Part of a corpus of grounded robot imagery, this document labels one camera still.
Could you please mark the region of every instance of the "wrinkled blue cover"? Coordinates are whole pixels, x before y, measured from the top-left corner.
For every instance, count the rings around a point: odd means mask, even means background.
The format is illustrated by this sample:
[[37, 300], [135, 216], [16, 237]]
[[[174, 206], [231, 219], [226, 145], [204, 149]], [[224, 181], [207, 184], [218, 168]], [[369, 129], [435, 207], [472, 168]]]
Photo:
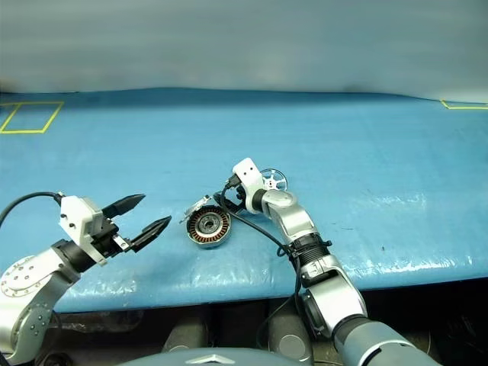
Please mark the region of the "wrinkled blue cover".
[[[4, 95], [1, 103], [34, 100], [65, 104], [45, 134], [0, 134], [1, 207], [39, 190], [100, 206], [145, 193], [116, 219], [124, 236], [174, 217], [143, 251], [86, 272], [60, 311], [290, 294], [290, 264], [259, 233], [233, 222], [227, 242], [201, 250], [178, 225], [247, 156], [287, 175], [361, 289], [488, 274], [488, 111], [392, 95], [191, 89]], [[39, 113], [19, 118], [28, 124]], [[15, 209], [0, 230], [0, 270], [66, 238], [58, 215], [48, 198]]]

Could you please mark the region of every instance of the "silver robot arm segment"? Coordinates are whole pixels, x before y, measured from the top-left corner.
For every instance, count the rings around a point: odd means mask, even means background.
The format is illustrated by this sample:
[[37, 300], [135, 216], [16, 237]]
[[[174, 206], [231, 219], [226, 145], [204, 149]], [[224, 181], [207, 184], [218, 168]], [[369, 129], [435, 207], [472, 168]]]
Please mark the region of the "silver robot arm segment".
[[59, 224], [72, 240], [15, 262], [0, 278], [0, 352], [10, 364], [36, 357], [54, 305], [82, 272], [121, 252], [138, 252], [168, 226], [171, 217], [151, 223], [132, 240], [118, 235], [112, 218], [143, 197], [127, 196], [100, 210], [88, 198], [62, 196]]
[[267, 190], [251, 159], [233, 169], [228, 186], [241, 185], [246, 209], [263, 213], [280, 230], [306, 289], [303, 306], [311, 329], [332, 338], [345, 366], [434, 366], [437, 362], [386, 324], [368, 319], [364, 300], [328, 250], [310, 218], [287, 191]]

